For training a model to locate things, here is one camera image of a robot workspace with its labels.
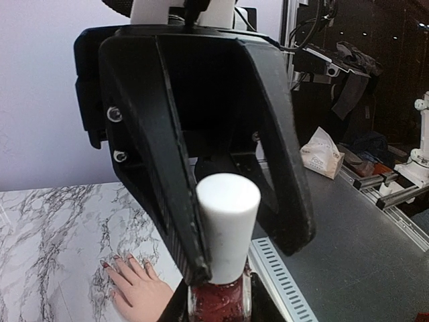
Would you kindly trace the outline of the person's bare hand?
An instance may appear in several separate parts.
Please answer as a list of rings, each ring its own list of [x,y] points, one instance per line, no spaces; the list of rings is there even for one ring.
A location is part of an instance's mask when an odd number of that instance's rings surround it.
[[[161,280],[149,261],[140,264],[133,255],[113,257],[115,266],[101,260],[101,266],[115,287],[111,298],[126,321],[158,321],[174,291]]]

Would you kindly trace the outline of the white nail polish cap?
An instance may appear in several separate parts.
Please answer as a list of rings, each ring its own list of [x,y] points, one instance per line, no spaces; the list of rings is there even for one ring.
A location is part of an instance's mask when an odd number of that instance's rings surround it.
[[[243,273],[261,201],[257,185],[244,176],[212,174],[196,186],[210,252],[211,284],[229,284]]]

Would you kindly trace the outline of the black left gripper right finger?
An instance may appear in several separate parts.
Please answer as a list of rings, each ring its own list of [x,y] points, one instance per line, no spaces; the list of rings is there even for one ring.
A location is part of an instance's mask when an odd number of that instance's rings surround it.
[[[251,298],[251,322],[285,321],[259,275],[255,272],[251,273]]]

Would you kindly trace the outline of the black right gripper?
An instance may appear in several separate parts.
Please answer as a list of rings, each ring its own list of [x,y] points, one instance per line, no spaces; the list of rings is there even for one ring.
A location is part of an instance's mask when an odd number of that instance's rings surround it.
[[[212,276],[189,158],[244,168],[261,144],[278,212],[260,225],[287,256],[313,240],[288,76],[272,41],[211,28],[109,26],[84,30],[74,59],[91,145],[108,143],[117,176],[187,284]]]

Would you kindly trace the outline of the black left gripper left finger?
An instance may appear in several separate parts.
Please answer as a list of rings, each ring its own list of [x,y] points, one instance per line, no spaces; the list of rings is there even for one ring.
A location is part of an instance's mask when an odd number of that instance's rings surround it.
[[[158,322],[188,322],[188,285],[180,282]]]

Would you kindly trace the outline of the red glitter nail polish bottle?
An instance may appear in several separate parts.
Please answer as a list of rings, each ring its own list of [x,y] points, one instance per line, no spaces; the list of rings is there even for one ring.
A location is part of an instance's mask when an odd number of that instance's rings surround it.
[[[189,321],[250,321],[251,269],[229,284],[202,284],[188,288]]]

